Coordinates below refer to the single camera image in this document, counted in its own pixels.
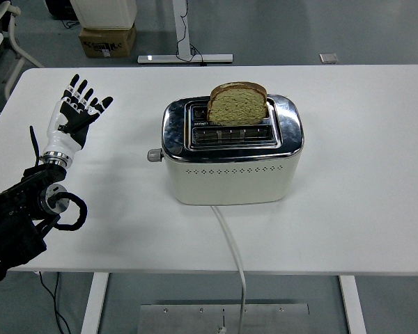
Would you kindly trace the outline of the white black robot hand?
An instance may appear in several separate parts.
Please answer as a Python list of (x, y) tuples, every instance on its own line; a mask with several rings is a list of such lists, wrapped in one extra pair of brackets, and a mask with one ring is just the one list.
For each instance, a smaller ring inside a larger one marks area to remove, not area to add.
[(43, 160), (58, 160), (68, 165), (84, 148), (90, 125), (113, 102), (111, 96), (99, 100), (93, 93), (87, 80), (81, 80), (75, 74), (54, 107), (47, 128), (48, 144), (43, 149)]

